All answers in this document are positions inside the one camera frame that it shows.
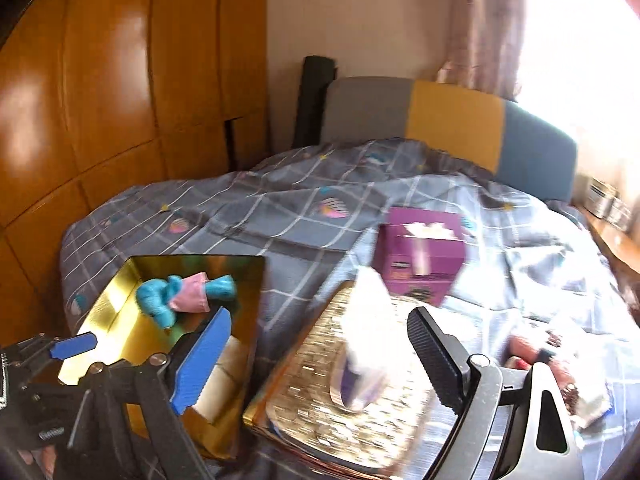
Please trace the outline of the pinkish window curtain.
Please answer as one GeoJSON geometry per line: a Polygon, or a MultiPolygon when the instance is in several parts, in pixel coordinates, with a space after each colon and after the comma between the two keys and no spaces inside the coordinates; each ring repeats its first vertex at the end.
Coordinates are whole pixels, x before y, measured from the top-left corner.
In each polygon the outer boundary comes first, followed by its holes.
{"type": "Polygon", "coordinates": [[[513,101],[524,42],[526,0],[452,0],[440,84],[513,101]]]}

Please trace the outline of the wooden wardrobe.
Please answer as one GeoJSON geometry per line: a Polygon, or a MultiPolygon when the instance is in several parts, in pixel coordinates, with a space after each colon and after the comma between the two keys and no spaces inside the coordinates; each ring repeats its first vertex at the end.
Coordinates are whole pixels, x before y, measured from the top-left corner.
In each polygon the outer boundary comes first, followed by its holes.
{"type": "Polygon", "coordinates": [[[267,156],[267,0],[27,0],[1,45],[1,339],[63,324],[66,229],[267,156]]]}

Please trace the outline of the blue and pink sock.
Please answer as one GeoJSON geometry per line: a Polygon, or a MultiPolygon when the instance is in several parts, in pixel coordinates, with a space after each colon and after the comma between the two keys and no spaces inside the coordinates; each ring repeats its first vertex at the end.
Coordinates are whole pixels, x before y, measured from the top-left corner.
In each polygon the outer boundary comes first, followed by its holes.
{"type": "Polygon", "coordinates": [[[141,312],[162,330],[174,326],[179,313],[206,313],[212,301],[230,301],[235,296],[235,281],[230,275],[211,280],[205,272],[186,278],[151,278],[136,290],[141,312]]]}

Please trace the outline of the wooden side desk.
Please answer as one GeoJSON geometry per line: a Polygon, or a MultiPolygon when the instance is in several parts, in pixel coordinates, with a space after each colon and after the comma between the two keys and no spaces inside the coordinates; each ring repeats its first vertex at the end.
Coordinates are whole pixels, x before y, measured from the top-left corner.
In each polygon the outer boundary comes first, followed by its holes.
{"type": "Polygon", "coordinates": [[[620,281],[626,278],[630,282],[639,281],[640,250],[639,246],[623,231],[605,220],[598,219],[584,207],[578,210],[586,217],[589,231],[600,251],[620,281]]]}

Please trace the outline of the purple cardboard box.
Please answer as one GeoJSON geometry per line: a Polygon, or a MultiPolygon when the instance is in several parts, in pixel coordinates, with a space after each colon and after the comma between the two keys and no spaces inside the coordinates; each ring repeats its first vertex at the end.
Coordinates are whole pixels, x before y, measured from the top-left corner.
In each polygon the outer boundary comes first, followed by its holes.
{"type": "Polygon", "coordinates": [[[465,257],[460,214],[393,207],[378,227],[371,266],[391,294],[438,307],[465,257]]]}

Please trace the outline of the gold open box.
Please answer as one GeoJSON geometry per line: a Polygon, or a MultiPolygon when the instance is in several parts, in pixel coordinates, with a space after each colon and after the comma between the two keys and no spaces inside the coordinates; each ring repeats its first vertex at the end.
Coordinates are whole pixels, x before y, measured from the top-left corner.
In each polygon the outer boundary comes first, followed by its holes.
{"type": "Polygon", "coordinates": [[[235,281],[231,304],[231,335],[198,402],[181,416],[186,431],[203,457],[230,462],[239,455],[245,398],[254,363],[260,289],[266,259],[257,256],[137,256],[129,258],[104,287],[78,332],[96,335],[96,348],[66,360],[58,373],[65,385],[75,385],[94,362],[125,359],[138,365],[155,352],[168,352],[180,336],[195,330],[204,315],[183,313],[169,330],[143,314],[134,295],[151,278],[229,275],[235,281]]]}

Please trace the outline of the black rolled mat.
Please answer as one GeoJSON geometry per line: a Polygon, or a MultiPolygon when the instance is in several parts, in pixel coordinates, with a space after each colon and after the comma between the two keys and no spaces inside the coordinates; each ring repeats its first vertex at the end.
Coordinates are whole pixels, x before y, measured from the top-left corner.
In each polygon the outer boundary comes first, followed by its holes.
{"type": "Polygon", "coordinates": [[[333,58],[320,55],[308,55],[304,58],[292,148],[320,143],[326,92],[336,76],[337,66],[333,58]]]}

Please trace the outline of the grey yellow blue headboard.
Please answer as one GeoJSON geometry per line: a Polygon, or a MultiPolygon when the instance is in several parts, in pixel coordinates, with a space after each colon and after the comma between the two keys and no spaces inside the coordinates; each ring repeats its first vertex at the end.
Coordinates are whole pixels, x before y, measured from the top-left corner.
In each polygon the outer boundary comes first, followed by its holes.
{"type": "Polygon", "coordinates": [[[474,162],[544,202],[572,199],[575,141],[512,101],[421,79],[349,77],[329,85],[322,142],[393,136],[474,162]]]}

